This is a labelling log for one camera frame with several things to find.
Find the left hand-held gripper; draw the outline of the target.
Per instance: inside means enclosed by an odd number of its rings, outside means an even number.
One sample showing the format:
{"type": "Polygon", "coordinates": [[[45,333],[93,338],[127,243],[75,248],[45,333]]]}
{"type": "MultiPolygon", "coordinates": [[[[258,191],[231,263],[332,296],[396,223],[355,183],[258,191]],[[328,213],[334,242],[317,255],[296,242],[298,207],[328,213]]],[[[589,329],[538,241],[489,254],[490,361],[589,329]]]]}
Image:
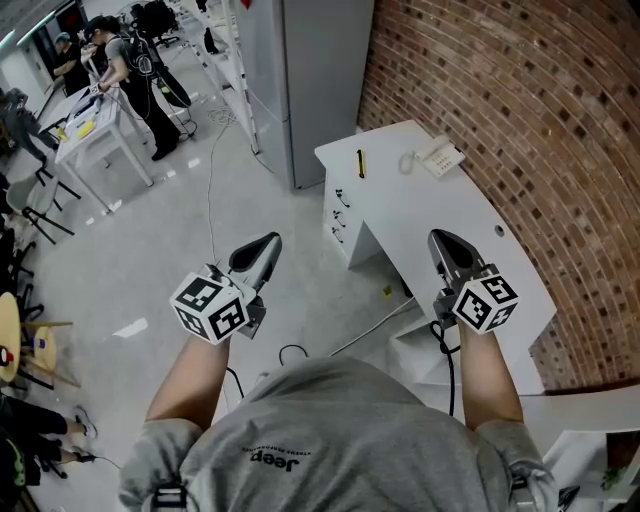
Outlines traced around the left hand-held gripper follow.
{"type": "Polygon", "coordinates": [[[270,280],[281,251],[281,236],[270,232],[231,253],[234,275],[211,264],[190,272],[169,299],[183,328],[212,345],[234,333],[253,339],[266,316],[258,291],[270,280]]]}

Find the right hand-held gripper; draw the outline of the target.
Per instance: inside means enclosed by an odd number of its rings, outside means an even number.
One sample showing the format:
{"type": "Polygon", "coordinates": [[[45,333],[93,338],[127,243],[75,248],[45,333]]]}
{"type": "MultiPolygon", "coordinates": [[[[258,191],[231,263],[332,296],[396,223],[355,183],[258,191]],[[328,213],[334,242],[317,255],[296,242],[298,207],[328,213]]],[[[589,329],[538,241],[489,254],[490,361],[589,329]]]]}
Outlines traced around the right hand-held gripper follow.
{"type": "Polygon", "coordinates": [[[474,246],[446,230],[432,230],[428,246],[437,273],[445,282],[433,308],[446,330],[464,323],[477,334],[504,325],[519,295],[494,264],[483,265],[474,246]]]}

